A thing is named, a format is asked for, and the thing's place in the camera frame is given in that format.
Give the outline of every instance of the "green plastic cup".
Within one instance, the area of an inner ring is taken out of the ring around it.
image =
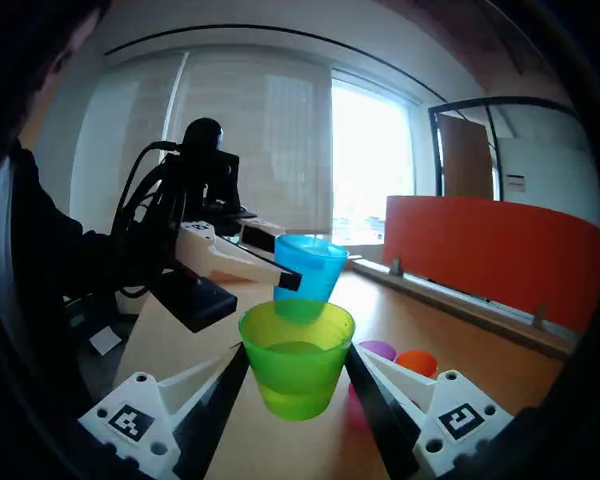
[[[308,420],[329,406],[354,336],[349,312],[318,300],[273,300],[248,310],[238,328],[271,413]]]

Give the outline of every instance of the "person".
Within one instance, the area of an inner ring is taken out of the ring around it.
[[[48,389],[72,411],[83,412],[90,398],[68,341],[70,325],[63,298],[106,288],[103,279],[113,248],[107,236],[84,234],[79,222],[56,208],[40,185],[33,154],[22,148],[17,135],[37,101],[94,31],[109,1],[23,2],[21,6],[21,15],[27,7],[39,9],[31,12],[25,26],[35,26],[38,20],[57,34],[47,37],[44,29],[33,27],[23,32],[23,37],[32,33],[30,41],[38,49],[29,52],[24,86],[14,89],[21,95],[5,108],[5,121],[12,127],[4,138],[8,155],[0,158],[0,319],[40,388]],[[12,43],[26,48],[18,38]]]

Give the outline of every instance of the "blue plastic cup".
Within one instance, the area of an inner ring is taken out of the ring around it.
[[[275,239],[275,262],[302,274],[297,292],[274,288],[274,300],[308,298],[327,302],[345,266],[349,252],[333,243],[305,235]]]

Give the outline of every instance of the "bright window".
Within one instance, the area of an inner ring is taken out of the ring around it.
[[[384,243],[386,198],[414,193],[406,108],[339,80],[331,89],[334,148],[332,241]]]

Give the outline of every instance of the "black frame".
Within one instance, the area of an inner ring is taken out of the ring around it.
[[[502,178],[502,165],[500,163],[500,149],[498,148],[498,136],[495,132],[494,120],[491,115],[490,106],[500,105],[527,105],[527,106],[539,106],[541,108],[547,108],[549,110],[556,110],[562,114],[569,115],[580,122],[580,117],[575,111],[567,106],[561,105],[551,100],[545,100],[544,98],[536,97],[484,97],[484,98],[470,98],[468,100],[461,100],[460,102],[444,103],[442,105],[436,105],[429,108],[429,123],[431,127],[431,138],[434,144],[434,161],[435,161],[435,194],[442,196],[442,161],[440,159],[440,143],[438,142],[438,114],[445,112],[455,111],[459,113],[465,120],[466,117],[460,113],[460,110],[465,108],[475,108],[477,106],[485,107],[486,117],[489,120],[489,126],[491,134],[494,137],[494,144],[489,146],[495,150],[495,162],[496,169],[498,170],[498,183],[500,184],[500,201],[505,200],[504,191],[504,179]]]

